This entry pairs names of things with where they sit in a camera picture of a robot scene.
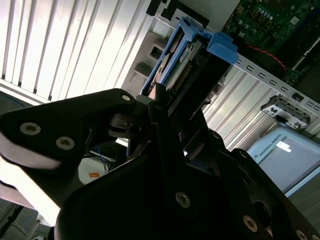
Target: metal shelf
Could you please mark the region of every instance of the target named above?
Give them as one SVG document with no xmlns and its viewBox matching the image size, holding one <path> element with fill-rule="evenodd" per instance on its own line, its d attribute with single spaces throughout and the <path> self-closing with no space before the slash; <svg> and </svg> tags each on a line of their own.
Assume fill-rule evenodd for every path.
<svg viewBox="0 0 320 240">
<path fill-rule="evenodd" d="M 303 107 L 304 109 L 310 111 L 311 113 L 320 117 L 320 103 L 312 100 L 302 92 L 297 91 L 292 86 L 286 84 L 279 78 L 273 76 L 257 64 L 253 63 L 252 61 L 248 60 L 244 56 L 239 54 L 239 60 L 234 64 L 235 67 L 241 69 L 242 71 L 246 72 L 247 74 L 251 75 L 258 81 L 266 84 L 268 87 L 276 90 L 281 95 L 287 97 L 295 104 Z M 303 97 L 302 101 L 295 100 L 292 96 L 293 94 L 299 94 Z"/>
</svg>

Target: cable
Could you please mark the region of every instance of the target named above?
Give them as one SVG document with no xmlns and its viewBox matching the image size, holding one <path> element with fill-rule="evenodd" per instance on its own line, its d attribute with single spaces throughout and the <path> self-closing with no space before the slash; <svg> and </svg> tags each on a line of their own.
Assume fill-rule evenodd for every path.
<svg viewBox="0 0 320 240">
<path fill-rule="evenodd" d="M 23 235 L 27 236 L 27 234 L 26 234 L 26 233 L 24 233 L 23 231 L 21 231 L 21 229 L 20 229 L 20 228 L 18 228 L 16 225 L 11 225 L 10 227 L 15 227 L 16 229 L 18 229 L 18 230 L 19 230 L 19 232 L 20 232 L 20 233 L 22 233 Z"/>
<path fill-rule="evenodd" d="M 5 98 L 5 99 L 9 99 L 10 101 L 15 102 L 16 104 L 18 104 L 18 105 L 20 105 L 21 107 L 25 108 L 25 106 L 24 106 L 22 103 L 18 102 L 17 100 L 15 100 L 15 99 L 13 99 L 13 98 L 11 98 L 11 97 L 9 97 L 9 96 L 1 95 L 1 97 Z"/>
<path fill-rule="evenodd" d="M 25 228 L 25 229 L 27 229 L 28 231 L 30 231 L 31 229 L 29 229 L 28 227 L 27 227 L 27 222 L 30 220 L 30 218 L 31 218 L 31 216 L 29 216 L 24 222 L 23 222 L 23 227 Z"/>
<path fill-rule="evenodd" d="M 110 167 L 108 166 L 108 168 L 107 168 L 107 160 L 102 157 L 101 152 L 100 152 L 100 147 L 97 148 L 97 152 L 100 156 L 100 160 L 102 161 L 104 172 L 105 173 L 109 172 Z"/>
<path fill-rule="evenodd" d="M 23 226 L 21 226 L 21 224 L 20 223 L 18 223 L 16 220 L 13 222 L 13 223 L 16 223 L 20 228 L 22 228 L 24 231 L 25 231 L 25 234 L 27 234 L 27 231 L 25 230 L 25 228 L 23 227 Z"/>
<path fill-rule="evenodd" d="M 25 236 L 27 236 L 27 231 L 26 230 L 28 230 L 28 231 L 30 231 L 30 229 L 26 226 L 26 223 L 30 220 L 30 216 L 24 221 L 24 223 L 23 223 L 23 226 L 20 224 L 20 223 L 18 223 L 16 220 L 14 221 L 14 223 L 16 223 L 20 228 L 22 228 L 25 232 L 23 232 L 18 226 L 16 226 L 16 225 L 11 225 L 12 227 L 15 227 L 15 228 L 17 228 L 22 234 L 24 234 Z M 44 234 L 44 235 L 48 235 L 48 233 L 46 233 L 46 232 L 42 232 L 42 231 L 35 231 L 35 233 L 38 233 L 38 234 Z"/>
<path fill-rule="evenodd" d="M 286 65 L 285 65 L 279 58 L 277 58 L 275 55 L 273 55 L 272 53 L 270 53 L 270 52 L 268 52 L 268 51 L 266 51 L 266 50 L 263 50 L 263 49 L 261 49 L 261 48 L 258 48 L 258 47 L 256 47 L 256 46 L 248 45 L 247 47 L 248 47 L 248 48 L 251 48 L 251 49 L 253 49 L 253 50 L 259 51 L 259 52 L 261 52 L 261 53 L 267 54 L 268 56 L 270 56 L 270 57 L 272 57 L 274 60 L 276 60 L 276 61 L 281 65 L 281 67 L 283 68 L 283 70 L 284 70 L 285 72 L 287 71 Z"/>
<path fill-rule="evenodd" d="M 18 215 L 20 212 L 24 209 L 21 205 L 16 205 L 13 213 L 7 218 L 7 222 L 0 228 L 0 239 L 5 235 L 6 231 L 9 229 L 9 227 L 16 221 Z"/>
</svg>

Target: universal robots logo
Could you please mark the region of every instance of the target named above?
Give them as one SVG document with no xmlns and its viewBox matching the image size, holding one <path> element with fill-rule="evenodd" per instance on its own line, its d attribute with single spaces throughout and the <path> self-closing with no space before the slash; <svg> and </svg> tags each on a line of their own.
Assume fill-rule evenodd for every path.
<svg viewBox="0 0 320 240">
<path fill-rule="evenodd" d="M 273 145 L 281 136 L 282 136 L 281 134 L 279 134 L 278 136 L 276 136 L 276 138 L 275 138 L 274 140 L 272 140 L 272 142 L 271 142 L 270 144 L 268 144 L 268 146 L 266 146 L 265 149 L 264 149 L 260 154 L 254 155 L 254 160 L 255 160 L 257 157 L 261 157 L 262 155 L 264 155 L 264 154 L 268 151 L 268 149 L 269 149 L 270 147 L 272 147 L 272 145 Z"/>
</svg>

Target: orange sticker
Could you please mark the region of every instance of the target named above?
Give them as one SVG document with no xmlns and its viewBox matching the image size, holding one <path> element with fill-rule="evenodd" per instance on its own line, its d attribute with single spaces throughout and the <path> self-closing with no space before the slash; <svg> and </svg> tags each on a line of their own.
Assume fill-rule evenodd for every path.
<svg viewBox="0 0 320 240">
<path fill-rule="evenodd" d="M 98 172 L 89 173 L 90 178 L 100 178 L 100 174 Z"/>
</svg>

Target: blue cable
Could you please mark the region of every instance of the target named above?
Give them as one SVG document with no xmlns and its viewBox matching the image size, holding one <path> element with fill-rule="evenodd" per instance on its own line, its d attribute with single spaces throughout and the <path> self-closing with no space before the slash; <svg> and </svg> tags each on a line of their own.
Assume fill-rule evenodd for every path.
<svg viewBox="0 0 320 240">
<path fill-rule="evenodd" d="M 100 156 L 101 161 L 105 162 L 106 160 L 102 157 L 102 155 L 101 155 L 101 153 L 100 153 L 100 147 L 98 147 L 98 148 L 96 149 L 96 151 L 97 151 L 97 150 L 98 150 L 98 154 L 99 154 L 99 156 Z"/>
</svg>

